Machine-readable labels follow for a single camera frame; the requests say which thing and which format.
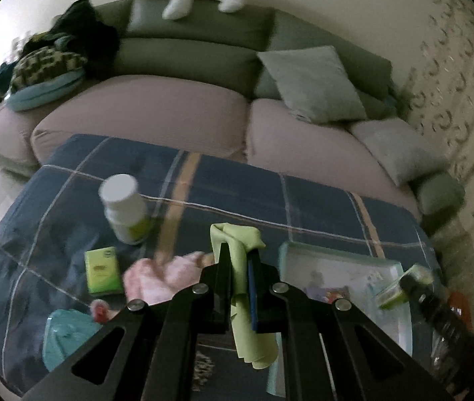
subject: pile of clothes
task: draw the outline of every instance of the pile of clothes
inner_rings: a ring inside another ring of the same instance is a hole
[[[55,101],[88,78],[107,78],[120,38],[102,23],[91,0],[78,0],[46,33],[25,44],[21,56],[0,66],[0,96],[13,111]]]

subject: patterned curtain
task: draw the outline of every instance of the patterned curtain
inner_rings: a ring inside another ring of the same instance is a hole
[[[412,71],[404,93],[410,98],[409,122],[441,146],[449,172],[466,189],[459,214],[433,241],[443,253],[449,286],[468,296],[474,319],[474,3],[434,3],[433,37],[421,46],[426,67]]]

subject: yellow-green cloth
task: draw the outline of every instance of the yellow-green cloth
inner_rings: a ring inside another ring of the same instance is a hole
[[[257,228],[230,223],[211,225],[211,244],[215,262],[220,257],[220,246],[228,243],[233,267],[233,295],[231,297],[231,328],[237,354],[257,370],[270,366],[278,357],[278,343],[274,333],[257,334],[252,330],[252,315],[248,298],[247,253],[263,249]]]

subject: bottle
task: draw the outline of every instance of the bottle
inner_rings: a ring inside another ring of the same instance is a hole
[[[148,235],[150,221],[146,203],[131,175],[114,175],[100,186],[100,198],[116,238],[125,244],[139,244]]]

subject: sofa backrest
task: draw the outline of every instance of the sofa backrest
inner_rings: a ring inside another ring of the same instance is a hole
[[[391,63],[283,11],[247,5],[237,13],[217,10],[214,0],[195,0],[179,21],[161,14],[168,0],[120,0],[98,6],[102,21],[121,37],[115,75],[160,75],[235,90],[245,97],[279,99],[258,51],[333,45],[356,88],[383,100]]]

